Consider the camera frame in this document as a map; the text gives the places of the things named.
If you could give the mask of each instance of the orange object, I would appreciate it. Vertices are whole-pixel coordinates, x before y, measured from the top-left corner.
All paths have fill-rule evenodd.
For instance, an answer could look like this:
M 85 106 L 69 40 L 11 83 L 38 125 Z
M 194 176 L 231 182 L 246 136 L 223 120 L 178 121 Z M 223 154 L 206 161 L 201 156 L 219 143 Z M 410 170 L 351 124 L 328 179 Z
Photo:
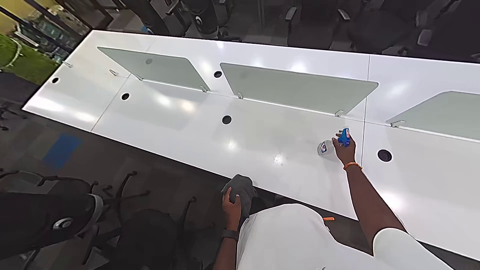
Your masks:
M 349 163 L 345 164 L 345 166 L 343 166 L 343 169 L 346 170 L 348 168 L 348 166 L 350 166 L 350 165 L 357 165 L 360 168 L 360 170 L 363 170 L 363 168 L 360 166 L 360 164 L 358 164 L 356 162 L 349 162 Z

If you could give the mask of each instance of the spray bottle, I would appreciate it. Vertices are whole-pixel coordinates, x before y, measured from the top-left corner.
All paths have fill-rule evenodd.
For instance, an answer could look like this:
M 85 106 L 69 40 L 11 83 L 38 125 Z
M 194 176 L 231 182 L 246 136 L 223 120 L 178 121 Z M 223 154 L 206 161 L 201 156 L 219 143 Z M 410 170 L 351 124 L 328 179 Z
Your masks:
M 338 138 L 338 142 L 344 147 L 348 147 L 350 145 L 350 130 L 347 126 L 343 127 L 342 135 L 340 138 Z
M 342 135 L 338 138 L 340 145 L 348 147 L 350 144 L 350 130 L 347 126 L 343 127 Z M 325 140 L 317 146 L 317 154 L 319 156 L 326 156 L 335 152 L 332 140 Z

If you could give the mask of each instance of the white desk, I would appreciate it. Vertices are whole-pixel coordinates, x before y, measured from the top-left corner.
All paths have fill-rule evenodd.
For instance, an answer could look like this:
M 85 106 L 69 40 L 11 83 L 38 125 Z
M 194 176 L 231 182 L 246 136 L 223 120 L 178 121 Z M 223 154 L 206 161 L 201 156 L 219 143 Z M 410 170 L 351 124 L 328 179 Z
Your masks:
M 126 79 L 128 72 L 97 46 L 185 57 L 211 91 Z M 472 159 L 480 144 L 385 123 L 439 92 L 479 93 L 480 65 L 101 31 L 93 31 L 67 62 L 73 67 L 60 67 L 52 76 L 60 80 L 45 83 L 25 110 L 226 177 L 244 174 L 258 187 L 355 218 L 339 161 L 315 152 L 348 125 L 357 159 L 408 231 L 480 259 Z M 238 99 L 224 76 L 213 76 L 221 62 L 380 85 L 338 118 Z M 221 122 L 224 115 L 232 117 L 230 124 Z M 392 161 L 380 161 L 379 149 L 391 151 Z

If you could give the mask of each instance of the white shirt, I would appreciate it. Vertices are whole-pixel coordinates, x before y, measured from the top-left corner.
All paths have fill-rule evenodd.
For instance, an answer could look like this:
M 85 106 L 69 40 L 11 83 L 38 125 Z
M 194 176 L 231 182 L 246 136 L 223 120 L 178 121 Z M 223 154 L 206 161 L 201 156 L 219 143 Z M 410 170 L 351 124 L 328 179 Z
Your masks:
M 238 270 L 452 270 L 404 231 L 373 240 L 374 257 L 337 242 L 322 217 L 300 204 L 251 215 L 240 230 Z

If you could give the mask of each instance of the person's arm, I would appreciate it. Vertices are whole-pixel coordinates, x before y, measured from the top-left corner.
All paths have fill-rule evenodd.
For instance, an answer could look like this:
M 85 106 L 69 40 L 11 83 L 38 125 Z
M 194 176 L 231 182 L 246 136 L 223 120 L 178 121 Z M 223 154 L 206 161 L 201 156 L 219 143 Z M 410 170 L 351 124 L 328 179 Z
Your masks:
M 230 202 L 230 192 L 232 188 L 228 188 L 225 195 L 223 195 L 222 208 L 225 212 L 227 220 L 227 230 L 237 231 L 241 216 L 240 196 L 236 195 L 235 203 Z M 237 264 L 237 241 L 232 238 L 223 238 L 220 244 L 220 250 L 216 257 L 213 270 L 235 270 Z
M 332 138 L 332 141 L 336 155 L 343 165 L 355 162 L 356 145 L 353 138 L 350 137 L 348 147 L 341 146 L 336 138 Z M 370 247 L 373 246 L 373 238 L 381 229 L 397 228 L 407 232 L 362 170 L 357 165 L 350 165 L 346 171 L 353 208 Z

